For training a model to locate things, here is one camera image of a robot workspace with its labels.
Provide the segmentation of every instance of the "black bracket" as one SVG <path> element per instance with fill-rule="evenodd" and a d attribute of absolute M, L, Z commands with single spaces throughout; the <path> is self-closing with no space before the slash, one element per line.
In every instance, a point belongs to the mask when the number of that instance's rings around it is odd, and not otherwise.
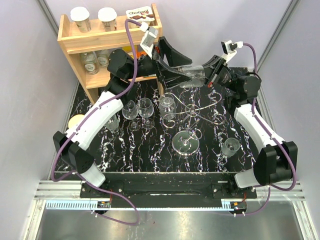
<path fill-rule="evenodd" d="M 225 87 L 234 93 L 226 94 L 224 97 L 224 107 L 231 116 L 235 115 L 236 108 L 241 105 L 253 103 L 253 99 L 258 96 L 261 81 L 259 75 L 254 72 L 248 72 L 244 76 L 233 76 L 233 81 Z"/>
<path fill-rule="evenodd" d="M 57 152 L 67 139 L 67 136 L 60 131 L 57 131 L 53 135 L 53 142 Z M 80 148 L 76 142 L 72 141 L 65 146 L 60 158 L 79 174 L 86 172 L 92 164 L 94 164 L 95 160 L 91 154 Z"/>
<path fill-rule="evenodd" d="M 294 169 L 297 169 L 297 145 L 291 141 L 283 142 L 282 146 L 291 158 Z M 253 173 L 262 186 L 289 180 L 293 176 L 288 160 L 278 146 L 266 146 L 261 150 L 253 166 Z"/>
<path fill-rule="evenodd" d="M 101 188 L 129 198 L 139 208 L 216 208 L 222 206 L 221 199 L 243 199 L 245 193 L 248 199 L 257 198 L 252 188 L 236 189 L 234 175 L 110 172 Z M 80 197 L 103 199 L 109 195 L 83 184 Z M 113 195 L 112 207 L 127 208 L 128 203 Z"/>

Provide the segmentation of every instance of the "marble surface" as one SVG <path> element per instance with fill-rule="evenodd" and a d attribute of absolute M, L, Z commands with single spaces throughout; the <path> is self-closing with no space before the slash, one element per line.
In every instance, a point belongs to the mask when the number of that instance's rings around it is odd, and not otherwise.
<path fill-rule="evenodd" d="M 234 71 L 245 73 L 246 68 L 234 68 Z M 180 130 L 185 130 L 188 120 L 184 121 L 186 114 L 177 115 L 174 128 L 166 128 L 159 112 L 159 91 L 156 80 L 146 80 L 137 83 L 137 103 L 140 98 L 149 98 L 153 102 L 153 118 L 155 127 L 146 130 L 144 128 L 131 132 L 127 127 L 129 120 L 124 119 L 121 111 L 117 113 L 120 121 L 119 132 L 113 134 L 106 127 L 93 139 L 88 152 L 94 156 L 98 168 L 103 172 L 240 172 L 250 169 L 258 150 L 249 137 L 245 129 L 239 125 L 223 107 L 223 100 L 211 107 L 200 111 L 200 114 L 214 120 L 217 114 L 224 115 L 224 124 L 214 125 L 199 117 L 196 128 L 203 137 L 199 140 L 199 150 L 188 158 L 182 157 L 174 152 L 172 148 L 172 137 Z M 199 89 L 173 88 L 170 92 L 174 93 L 186 105 L 193 101 L 199 107 L 205 107 L 215 102 L 212 98 L 221 93 L 222 99 L 228 91 L 220 86 L 207 88 L 203 86 Z M 177 112 L 182 105 L 176 100 Z M 91 107 L 89 99 L 83 89 L 79 86 L 71 110 L 70 118 L 77 114 L 85 114 Z M 237 153 L 225 158 L 221 153 L 223 142 L 227 138 L 236 138 L 240 142 L 240 149 Z M 61 160 L 57 163 L 56 172 L 68 172 L 71 168 Z"/>

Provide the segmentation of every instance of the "glass jar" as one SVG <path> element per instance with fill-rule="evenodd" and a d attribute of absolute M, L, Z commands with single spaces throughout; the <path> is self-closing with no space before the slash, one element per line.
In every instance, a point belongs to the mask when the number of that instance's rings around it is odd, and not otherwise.
<path fill-rule="evenodd" d="M 107 68 L 109 65 L 109 53 L 108 50 L 101 50 L 97 52 L 97 58 L 99 61 L 99 64 L 102 68 Z"/>
<path fill-rule="evenodd" d="M 99 72 L 97 58 L 93 51 L 80 53 L 81 61 L 88 74 L 93 75 Z"/>

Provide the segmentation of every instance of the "aluminum frame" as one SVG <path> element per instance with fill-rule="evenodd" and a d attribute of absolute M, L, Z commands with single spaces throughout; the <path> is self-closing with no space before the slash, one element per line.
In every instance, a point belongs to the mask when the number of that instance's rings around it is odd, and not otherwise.
<path fill-rule="evenodd" d="M 52 29 L 53 33 L 58 36 L 59 32 L 59 26 L 54 18 L 54 15 L 52 14 L 50 8 L 47 5 L 46 0 L 35 0 L 42 11 L 44 17 L 46 18 L 50 28 Z"/>
<path fill-rule="evenodd" d="M 82 189 L 82 183 L 84 181 L 80 180 L 65 180 L 60 182 L 53 182 L 49 180 L 41 181 L 38 185 L 32 208 L 30 211 L 30 218 L 27 223 L 27 227 L 25 229 L 23 240 L 36 240 L 38 230 L 40 227 L 41 219 L 44 213 L 44 209 L 46 207 L 47 201 L 51 200 L 64 200 L 66 203 L 74 204 L 74 203 L 87 203 L 88 201 L 109 201 L 109 198 L 80 198 L 80 192 Z M 291 181 L 283 181 L 278 183 L 277 185 L 282 188 L 288 188 L 291 185 Z M 260 202 L 264 201 L 267 194 L 267 187 L 259 187 L 256 189 L 257 198 L 256 199 L 248 199 L 250 202 Z M 238 202 L 241 199 L 222 199 L 223 202 Z M 271 197 L 270 201 L 273 202 L 283 202 L 290 201 L 294 207 L 294 211 L 296 217 L 298 219 L 299 227 L 301 229 L 303 238 L 305 240 L 318 240 L 319 237 L 317 235 L 315 226 L 313 224 L 312 218 L 310 216 L 310 212 L 307 206 L 306 199 L 304 197 L 303 190 L 301 188 L 300 182 L 297 182 L 295 188 L 292 191 L 284 192 L 278 189 L 271 187 Z M 78 207 L 77 210 L 87 210 L 85 207 L 83 209 Z M 127 211 L 131 210 L 130 208 L 114 208 L 110 210 L 117 211 Z M 200 208 L 139 208 L 140 211 L 214 211 L 214 209 L 200 209 Z"/>

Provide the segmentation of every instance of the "metal floor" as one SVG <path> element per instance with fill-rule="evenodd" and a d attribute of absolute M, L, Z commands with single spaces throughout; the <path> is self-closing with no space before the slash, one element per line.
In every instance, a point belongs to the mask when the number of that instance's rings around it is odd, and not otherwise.
<path fill-rule="evenodd" d="M 259 208 L 248 202 L 248 212 Z M 109 211 L 121 220 L 136 219 L 133 211 Z M 88 211 L 45 210 L 37 240 L 300 240 L 292 203 L 269 202 L 257 215 L 233 218 L 222 212 L 141 211 L 139 226 L 95 218 Z"/>

